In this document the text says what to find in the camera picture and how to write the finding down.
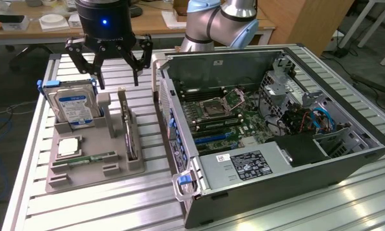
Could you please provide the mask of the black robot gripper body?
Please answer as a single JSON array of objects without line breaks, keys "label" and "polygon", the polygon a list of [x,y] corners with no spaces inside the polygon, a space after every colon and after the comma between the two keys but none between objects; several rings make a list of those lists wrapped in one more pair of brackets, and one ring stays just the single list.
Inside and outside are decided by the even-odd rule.
[{"label": "black robot gripper body", "polygon": [[85,34],[85,47],[106,59],[119,58],[115,47],[131,51],[135,36],[130,24],[129,0],[77,0],[74,2]]}]

